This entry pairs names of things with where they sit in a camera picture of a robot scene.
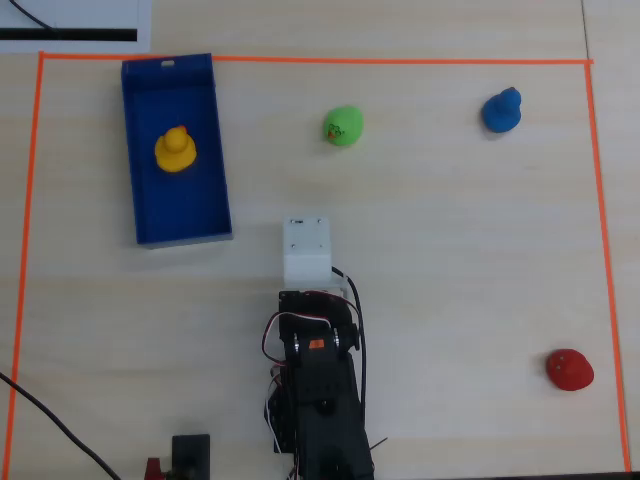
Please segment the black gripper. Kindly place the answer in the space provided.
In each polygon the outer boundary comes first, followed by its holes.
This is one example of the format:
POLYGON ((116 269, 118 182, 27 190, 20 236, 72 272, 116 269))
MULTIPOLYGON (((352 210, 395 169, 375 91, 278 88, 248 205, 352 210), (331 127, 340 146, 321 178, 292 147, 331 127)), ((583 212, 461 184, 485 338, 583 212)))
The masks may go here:
POLYGON ((323 290, 284 290, 279 293, 279 309, 301 315, 322 317, 331 324, 354 322, 351 302, 323 290))

